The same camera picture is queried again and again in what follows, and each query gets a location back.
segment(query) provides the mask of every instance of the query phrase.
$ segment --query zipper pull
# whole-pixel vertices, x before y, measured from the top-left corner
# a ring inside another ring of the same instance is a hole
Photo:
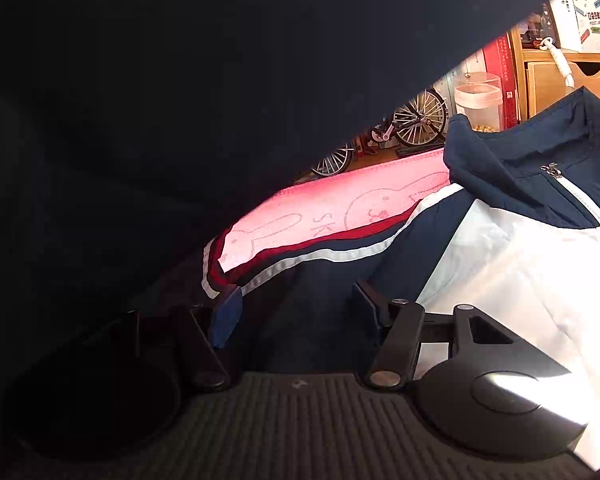
[[[557,166],[557,162],[552,162],[548,166],[540,166],[540,169],[546,171],[554,178],[560,178],[562,176],[562,172],[557,168]]]

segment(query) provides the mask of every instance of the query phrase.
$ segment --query model bicycle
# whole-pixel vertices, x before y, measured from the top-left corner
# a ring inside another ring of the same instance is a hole
[[[423,146],[433,142],[445,128],[448,111],[444,98],[433,88],[427,88],[398,107],[392,117],[369,129],[375,142],[386,142],[393,136],[405,146]],[[311,168],[318,176],[343,173],[353,160],[350,143],[320,160]]]

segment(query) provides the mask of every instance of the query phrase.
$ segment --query container lid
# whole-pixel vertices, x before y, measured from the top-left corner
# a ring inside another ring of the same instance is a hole
[[[464,108],[489,108],[502,104],[500,78],[488,72],[468,72],[454,77],[456,104]]]

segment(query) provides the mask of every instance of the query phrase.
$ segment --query wooden drawer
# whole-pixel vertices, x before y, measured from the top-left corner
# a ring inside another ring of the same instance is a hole
[[[576,88],[586,86],[600,98],[600,70],[596,75],[587,76],[575,64],[569,63]],[[529,117],[536,115],[566,95],[564,79],[553,61],[538,61],[526,64]]]

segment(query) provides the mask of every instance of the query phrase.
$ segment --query wooden shelf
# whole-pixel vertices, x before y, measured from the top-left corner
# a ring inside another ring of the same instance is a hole
[[[572,62],[591,62],[600,63],[600,54],[586,54],[581,52],[570,52],[569,50],[562,49],[564,57],[567,61]],[[529,61],[553,61],[554,58],[551,54],[542,50],[536,50],[534,48],[523,48],[522,57],[525,62]]]

